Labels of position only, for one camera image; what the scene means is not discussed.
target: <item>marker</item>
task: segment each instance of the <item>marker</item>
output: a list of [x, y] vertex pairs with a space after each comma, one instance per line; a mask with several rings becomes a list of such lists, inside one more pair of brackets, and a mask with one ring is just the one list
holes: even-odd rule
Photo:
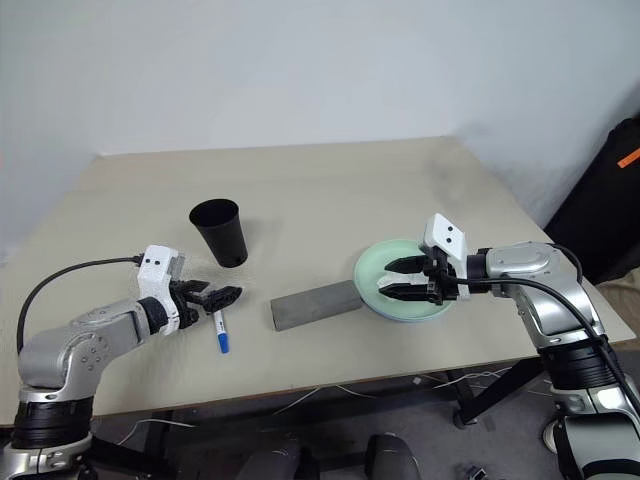
[[224, 328], [224, 317], [222, 310], [213, 312], [213, 323], [216, 324], [216, 334], [218, 335], [218, 344], [222, 353], [229, 353], [229, 335], [227, 329]]

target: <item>beige tabletop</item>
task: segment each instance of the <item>beige tabletop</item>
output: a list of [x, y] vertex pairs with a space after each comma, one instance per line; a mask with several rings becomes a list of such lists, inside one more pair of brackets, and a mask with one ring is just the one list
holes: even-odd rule
[[[187, 218], [196, 203], [216, 197], [240, 205], [249, 259], [236, 269], [215, 263]], [[466, 232], [470, 250], [547, 240], [452, 138], [99, 158], [1, 273], [0, 424], [15, 415], [15, 325], [30, 289], [67, 265], [132, 255], [149, 244], [183, 251], [184, 278], [244, 287], [225, 310], [231, 353], [219, 352], [211, 321], [156, 336], [105, 371], [98, 415], [534, 355], [515, 304], [490, 295], [421, 324], [362, 308], [274, 330], [270, 299], [351, 278], [366, 247], [418, 239], [435, 212]], [[135, 273], [133, 266], [109, 265], [60, 278], [34, 302], [26, 338], [135, 297]], [[611, 340], [634, 338], [591, 285], [587, 291]]]

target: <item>gray foam block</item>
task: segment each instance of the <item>gray foam block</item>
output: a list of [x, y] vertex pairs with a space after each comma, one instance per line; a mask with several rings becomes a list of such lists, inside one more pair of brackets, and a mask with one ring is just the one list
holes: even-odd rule
[[315, 322], [350, 312], [362, 306], [360, 294], [351, 280], [338, 282], [306, 292], [271, 300], [271, 313], [276, 330]]

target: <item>green bowl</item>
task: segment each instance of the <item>green bowl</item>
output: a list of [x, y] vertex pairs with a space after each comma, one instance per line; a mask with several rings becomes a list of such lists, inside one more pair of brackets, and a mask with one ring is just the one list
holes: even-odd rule
[[442, 305], [403, 302], [378, 292], [378, 280], [387, 273], [385, 265], [392, 260], [415, 255], [423, 253], [418, 248], [418, 243], [412, 240], [387, 240], [365, 250], [353, 269], [353, 281], [364, 303], [383, 317], [399, 322], [423, 322], [451, 307], [452, 302], [444, 302]]

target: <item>blue marker cap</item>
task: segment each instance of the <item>blue marker cap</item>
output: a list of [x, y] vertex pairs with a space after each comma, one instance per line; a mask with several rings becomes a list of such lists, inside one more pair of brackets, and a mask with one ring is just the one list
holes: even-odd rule
[[229, 337], [226, 333], [218, 335], [218, 343], [220, 344], [220, 351], [222, 353], [229, 353]]

